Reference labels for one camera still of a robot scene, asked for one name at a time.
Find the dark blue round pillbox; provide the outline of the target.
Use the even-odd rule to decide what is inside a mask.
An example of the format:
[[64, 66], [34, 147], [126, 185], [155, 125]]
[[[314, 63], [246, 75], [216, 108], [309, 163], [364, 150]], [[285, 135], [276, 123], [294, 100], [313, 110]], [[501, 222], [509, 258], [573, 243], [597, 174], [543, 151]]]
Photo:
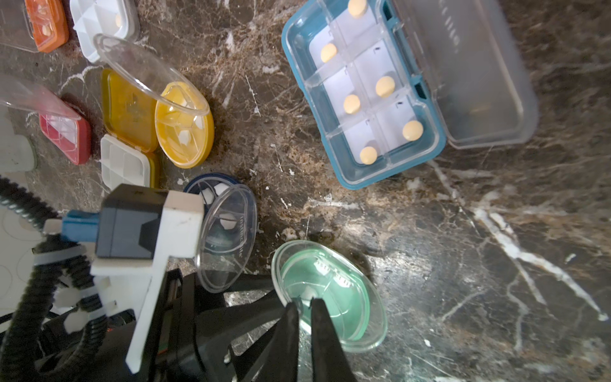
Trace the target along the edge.
[[222, 173], [194, 178], [184, 189], [201, 198], [205, 216], [194, 264], [210, 293], [227, 291], [243, 273], [256, 240], [256, 197], [245, 184]]

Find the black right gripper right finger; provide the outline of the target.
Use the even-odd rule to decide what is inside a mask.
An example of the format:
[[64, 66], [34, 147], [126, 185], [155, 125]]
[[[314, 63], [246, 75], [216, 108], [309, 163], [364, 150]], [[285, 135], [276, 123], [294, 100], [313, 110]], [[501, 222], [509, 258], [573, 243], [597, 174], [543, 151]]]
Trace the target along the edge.
[[311, 302], [313, 381], [356, 381], [323, 299]]

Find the yellow round pillbox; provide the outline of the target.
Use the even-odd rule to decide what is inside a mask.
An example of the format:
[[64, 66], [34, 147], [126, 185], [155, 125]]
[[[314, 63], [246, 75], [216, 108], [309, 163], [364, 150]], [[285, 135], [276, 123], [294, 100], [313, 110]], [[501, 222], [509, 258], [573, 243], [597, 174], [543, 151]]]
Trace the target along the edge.
[[119, 76], [155, 100], [154, 129], [165, 156], [182, 169], [202, 164], [212, 150], [214, 122], [208, 101], [195, 85], [133, 42], [100, 33], [93, 44]]

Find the green round pillbox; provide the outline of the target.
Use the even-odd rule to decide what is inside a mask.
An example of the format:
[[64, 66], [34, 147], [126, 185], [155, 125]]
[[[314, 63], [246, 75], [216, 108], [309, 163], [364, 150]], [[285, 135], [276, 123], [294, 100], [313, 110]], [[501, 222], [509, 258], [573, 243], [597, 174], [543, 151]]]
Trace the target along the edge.
[[311, 304], [325, 302], [343, 350], [364, 353], [388, 333], [388, 317], [370, 279], [337, 251], [308, 240], [292, 240], [275, 250], [271, 277], [283, 305], [294, 302], [300, 327], [312, 333]]

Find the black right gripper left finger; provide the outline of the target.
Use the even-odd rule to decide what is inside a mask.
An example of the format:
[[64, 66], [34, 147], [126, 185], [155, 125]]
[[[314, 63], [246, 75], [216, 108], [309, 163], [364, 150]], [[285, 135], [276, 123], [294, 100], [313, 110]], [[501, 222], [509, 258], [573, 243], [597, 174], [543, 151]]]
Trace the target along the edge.
[[294, 302], [286, 305], [276, 324], [270, 352], [257, 381], [296, 381], [298, 378], [299, 311]]

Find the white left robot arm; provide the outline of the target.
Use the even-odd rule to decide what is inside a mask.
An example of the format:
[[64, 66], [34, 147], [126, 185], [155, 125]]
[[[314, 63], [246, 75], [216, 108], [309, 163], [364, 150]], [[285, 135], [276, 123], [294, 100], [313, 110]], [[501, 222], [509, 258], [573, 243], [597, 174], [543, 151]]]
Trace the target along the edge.
[[3, 335], [4, 381], [250, 381], [283, 313], [245, 275], [256, 203], [121, 185], [98, 213], [57, 212], [1, 180], [1, 203], [44, 235]]

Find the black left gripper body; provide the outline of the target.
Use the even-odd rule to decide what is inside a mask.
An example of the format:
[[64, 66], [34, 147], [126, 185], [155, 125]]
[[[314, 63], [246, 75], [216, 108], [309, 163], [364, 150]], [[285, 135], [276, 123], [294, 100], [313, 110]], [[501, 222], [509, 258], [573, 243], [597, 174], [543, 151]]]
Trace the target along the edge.
[[[264, 291], [254, 302], [228, 306], [178, 269], [164, 275], [137, 381], [253, 381], [270, 353], [274, 324], [284, 311], [268, 275], [241, 275], [230, 292]], [[256, 329], [243, 353], [232, 342]]]

